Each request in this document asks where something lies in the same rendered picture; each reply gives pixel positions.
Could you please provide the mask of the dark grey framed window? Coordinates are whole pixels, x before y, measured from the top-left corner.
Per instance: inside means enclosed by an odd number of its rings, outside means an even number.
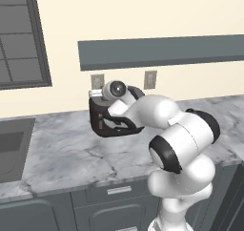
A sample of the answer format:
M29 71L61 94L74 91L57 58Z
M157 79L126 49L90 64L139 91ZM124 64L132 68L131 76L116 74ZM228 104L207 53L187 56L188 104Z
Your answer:
M0 0L0 90L50 86L37 0Z

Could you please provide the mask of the grey sink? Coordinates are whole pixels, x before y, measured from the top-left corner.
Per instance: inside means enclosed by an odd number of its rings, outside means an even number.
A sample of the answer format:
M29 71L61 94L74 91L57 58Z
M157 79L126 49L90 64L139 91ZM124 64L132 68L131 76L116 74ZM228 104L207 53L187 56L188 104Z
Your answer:
M0 183L22 178L34 118L0 121Z

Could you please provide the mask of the dark grey drawer front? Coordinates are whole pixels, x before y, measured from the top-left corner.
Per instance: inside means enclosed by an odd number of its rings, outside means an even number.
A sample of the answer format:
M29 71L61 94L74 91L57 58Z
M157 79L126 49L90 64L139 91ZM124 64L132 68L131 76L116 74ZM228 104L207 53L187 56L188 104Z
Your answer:
M107 194L107 189L128 185L132 187L131 192L110 196ZM123 182L107 186L92 187L84 190L77 190L71 192L71 200L74 208L142 197L149 197L154 202L158 202L158 198L150 194L147 187L147 181L145 179L131 182Z

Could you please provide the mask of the dark grey cabinet door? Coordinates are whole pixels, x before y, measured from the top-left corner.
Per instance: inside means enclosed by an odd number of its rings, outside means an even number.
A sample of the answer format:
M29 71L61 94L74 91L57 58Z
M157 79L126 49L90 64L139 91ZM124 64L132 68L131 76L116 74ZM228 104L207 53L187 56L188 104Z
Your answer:
M77 231L71 195L1 203L0 231Z
M156 204L143 203L96 205L75 208L78 231L115 231L136 226L138 231L146 231L155 217Z

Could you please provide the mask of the dark grey corner cabinet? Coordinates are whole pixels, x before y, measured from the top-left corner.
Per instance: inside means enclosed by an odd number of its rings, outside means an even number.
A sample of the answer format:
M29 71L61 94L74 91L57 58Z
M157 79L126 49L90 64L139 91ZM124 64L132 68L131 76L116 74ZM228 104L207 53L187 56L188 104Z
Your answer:
M216 165L213 193L186 220L193 231L244 231L244 161Z

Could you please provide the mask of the grey wall outlet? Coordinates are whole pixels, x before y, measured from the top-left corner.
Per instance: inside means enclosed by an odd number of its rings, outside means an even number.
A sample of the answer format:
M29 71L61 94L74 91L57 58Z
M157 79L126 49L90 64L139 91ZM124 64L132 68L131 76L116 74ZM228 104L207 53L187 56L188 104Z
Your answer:
M104 86L104 75L103 74L92 74L91 75L91 88L93 90L101 89Z
M145 71L144 75L144 89L154 89L156 85L157 71Z

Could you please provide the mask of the dark grey wall shelf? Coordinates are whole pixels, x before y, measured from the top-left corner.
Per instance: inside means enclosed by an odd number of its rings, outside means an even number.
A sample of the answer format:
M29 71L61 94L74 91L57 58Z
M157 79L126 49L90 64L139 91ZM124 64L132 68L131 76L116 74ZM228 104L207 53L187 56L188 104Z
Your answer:
M79 41L82 71L244 61L244 34Z

